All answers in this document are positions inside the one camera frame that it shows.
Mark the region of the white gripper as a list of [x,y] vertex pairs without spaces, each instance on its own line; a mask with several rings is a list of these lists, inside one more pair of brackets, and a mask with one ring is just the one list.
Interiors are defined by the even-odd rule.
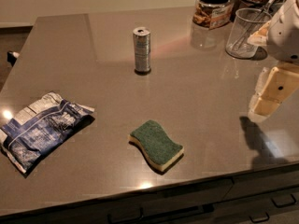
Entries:
[[299,0],[286,0],[271,22],[266,22],[248,38],[254,46],[267,44],[268,54],[279,61],[264,67],[255,93],[249,102],[248,117],[259,123],[268,119],[279,106],[299,89]]

